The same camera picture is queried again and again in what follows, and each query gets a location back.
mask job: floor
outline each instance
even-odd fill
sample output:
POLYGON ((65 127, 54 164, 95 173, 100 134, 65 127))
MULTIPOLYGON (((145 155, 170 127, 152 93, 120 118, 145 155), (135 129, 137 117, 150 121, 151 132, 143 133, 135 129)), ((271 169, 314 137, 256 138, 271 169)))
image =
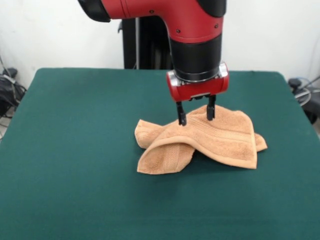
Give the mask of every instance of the floor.
POLYGON ((315 122, 315 124, 313 125, 316 132, 318 133, 318 136, 320 138, 320 119, 318 118, 318 120, 315 122))
POLYGON ((0 139, 5 135, 7 127, 10 124, 11 119, 9 118, 0 118, 0 139))

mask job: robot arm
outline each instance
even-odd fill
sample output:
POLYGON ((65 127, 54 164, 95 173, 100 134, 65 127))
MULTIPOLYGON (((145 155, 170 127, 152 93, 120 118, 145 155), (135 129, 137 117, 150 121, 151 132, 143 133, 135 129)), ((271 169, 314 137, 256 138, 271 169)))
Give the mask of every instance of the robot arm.
POLYGON ((215 117, 216 94, 229 84, 221 62, 227 0, 78 0, 93 20, 109 22, 157 15, 166 24, 173 71, 167 84, 177 104, 179 124, 186 125, 182 101, 209 97, 207 118, 215 117))

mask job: wall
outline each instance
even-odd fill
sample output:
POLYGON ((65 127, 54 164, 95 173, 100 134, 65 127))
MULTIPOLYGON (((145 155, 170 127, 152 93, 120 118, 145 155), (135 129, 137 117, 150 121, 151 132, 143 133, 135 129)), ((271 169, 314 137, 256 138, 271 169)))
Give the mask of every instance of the wall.
MULTIPOLYGON (((320 74, 320 0, 228 0, 223 59, 230 70, 320 74)), ((2 0, 0 51, 29 85, 42 67, 123 68, 119 20, 90 20, 77 0, 2 0)))
POLYGON ((42 67, 123 68, 119 23, 89 19, 78 0, 1 0, 1 56, 27 86, 42 67))

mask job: orange towel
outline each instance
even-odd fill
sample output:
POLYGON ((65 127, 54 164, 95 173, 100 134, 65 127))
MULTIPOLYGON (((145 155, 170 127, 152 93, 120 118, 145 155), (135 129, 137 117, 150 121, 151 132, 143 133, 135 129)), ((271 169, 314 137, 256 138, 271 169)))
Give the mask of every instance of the orange towel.
POLYGON ((207 106, 187 115, 187 125, 178 121, 160 126, 140 120, 135 138, 146 151, 137 171, 145 174, 168 174, 183 170, 195 149, 220 163, 255 169, 257 152, 267 149, 262 136, 254 132, 251 119, 241 111, 216 106, 215 119, 207 120, 207 106))

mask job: green table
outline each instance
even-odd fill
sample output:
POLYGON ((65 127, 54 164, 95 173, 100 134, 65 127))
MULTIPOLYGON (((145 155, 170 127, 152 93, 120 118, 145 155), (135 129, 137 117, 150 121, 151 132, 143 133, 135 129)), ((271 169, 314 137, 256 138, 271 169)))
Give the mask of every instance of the green table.
POLYGON ((319 239, 320 142, 283 77, 231 72, 217 103, 265 137, 258 168, 145 175, 138 120, 177 116, 164 71, 39 70, 0 144, 0 240, 319 239))

